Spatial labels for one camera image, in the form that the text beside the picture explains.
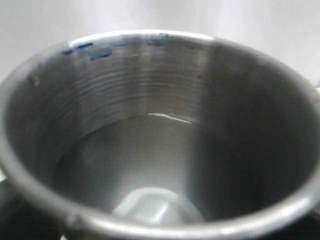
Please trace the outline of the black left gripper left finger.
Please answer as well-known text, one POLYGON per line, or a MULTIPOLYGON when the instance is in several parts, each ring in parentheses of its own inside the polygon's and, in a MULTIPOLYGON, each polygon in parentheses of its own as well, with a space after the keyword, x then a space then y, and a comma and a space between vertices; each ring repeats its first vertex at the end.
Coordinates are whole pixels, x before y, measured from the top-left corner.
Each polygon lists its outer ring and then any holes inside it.
POLYGON ((2 240, 65 240, 58 222, 26 202, 8 180, 0 182, 2 240))

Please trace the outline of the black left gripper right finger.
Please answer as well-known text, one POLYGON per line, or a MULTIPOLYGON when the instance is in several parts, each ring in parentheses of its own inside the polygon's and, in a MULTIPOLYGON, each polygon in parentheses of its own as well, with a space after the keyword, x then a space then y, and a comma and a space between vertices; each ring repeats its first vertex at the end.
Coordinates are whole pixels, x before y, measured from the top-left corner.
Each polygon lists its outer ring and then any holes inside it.
POLYGON ((320 239, 320 214, 313 211, 290 227, 288 240, 319 240, 320 239))

